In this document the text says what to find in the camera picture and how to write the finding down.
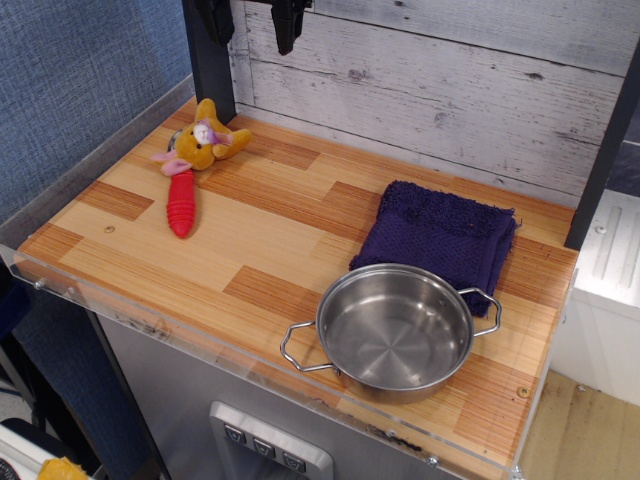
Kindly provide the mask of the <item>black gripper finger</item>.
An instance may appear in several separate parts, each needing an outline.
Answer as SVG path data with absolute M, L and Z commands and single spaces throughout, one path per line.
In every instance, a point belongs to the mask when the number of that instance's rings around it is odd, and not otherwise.
M 235 28 L 229 0 L 195 0 L 195 7 L 211 40 L 226 46 Z
M 271 15 L 274 24 L 278 52 L 292 52 L 295 40 L 301 35 L 304 2 L 300 0 L 276 0 L 272 2 Z

